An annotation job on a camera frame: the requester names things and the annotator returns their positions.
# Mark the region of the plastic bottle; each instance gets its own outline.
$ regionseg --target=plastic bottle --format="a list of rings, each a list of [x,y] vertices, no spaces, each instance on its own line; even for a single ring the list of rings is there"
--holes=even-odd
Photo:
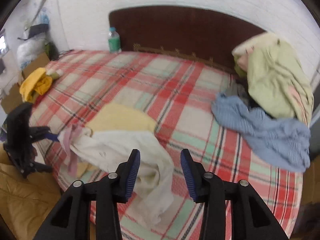
[[[108,42],[109,42],[109,51],[110,51],[110,53],[119,53],[119,52],[121,52],[120,36],[116,32],[116,28],[115,27],[110,27],[110,29],[109,29]]]

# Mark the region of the dark brown headboard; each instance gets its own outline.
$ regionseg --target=dark brown headboard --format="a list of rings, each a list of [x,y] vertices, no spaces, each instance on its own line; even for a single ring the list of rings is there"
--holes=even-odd
[[[110,26],[123,51],[148,51],[202,61],[235,73],[231,51],[261,28],[224,13],[181,6],[143,6],[112,11]]]

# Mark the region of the metal bolt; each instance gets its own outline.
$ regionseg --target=metal bolt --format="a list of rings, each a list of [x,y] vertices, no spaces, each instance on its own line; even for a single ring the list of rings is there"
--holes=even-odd
[[[241,179],[240,185],[246,187],[249,185],[249,182],[247,182],[245,179]]]
[[[205,172],[204,174],[203,174],[203,176],[205,177],[205,178],[207,178],[207,179],[212,179],[213,178],[213,173],[212,172]]]
[[[118,174],[116,174],[115,172],[109,173],[108,175],[109,179],[115,179],[116,177],[118,177]]]
[[[82,181],[81,180],[76,180],[74,183],[73,183],[73,186],[74,187],[80,187],[82,185]]]

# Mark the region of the gray cloth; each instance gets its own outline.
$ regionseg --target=gray cloth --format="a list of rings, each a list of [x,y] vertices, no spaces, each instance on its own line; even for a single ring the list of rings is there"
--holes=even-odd
[[[241,84],[233,83],[223,92],[227,97],[238,96],[242,102],[249,106],[249,94]]]
[[[272,120],[260,107],[249,111],[239,97],[224,94],[217,96],[211,109],[220,125],[239,132],[267,163],[294,172],[310,166],[310,129],[299,120]]]

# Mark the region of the red plaid blanket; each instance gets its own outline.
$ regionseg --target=red plaid blanket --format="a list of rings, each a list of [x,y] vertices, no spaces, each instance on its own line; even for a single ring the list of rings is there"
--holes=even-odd
[[[220,127],[211,113],[215,95],[232,82],[231,76],[202,63],[148,53],[119,55],[102,51],[72,51],[48,68],[64,75],[55,82],[34,109],[32,126],[48,125],[58,133],[74,122],[90,121],[103,105],[113,101],[139,109],[157,122],[155,135],[175,165],[172,192],[174,203],[162,221],[151,229],[136,223],[129,203],[118,211],[124,239],[198,239],[203,212],[188,190],[180,166],[180,151],[188,148],[223,180],[248,180],[263,198],[289,236],[298,214],[302,174],[287,172],[260,160],[242,137]],[[66,153],[59,143],[37,143],[61,188],[76,180],[68,175],[63,161]],[[87,171],[82,181],[105,176],[103,171]],[[227,234],[231,238],[230,204],[226,203]],[[92,205],[91,219],[95,219]]]

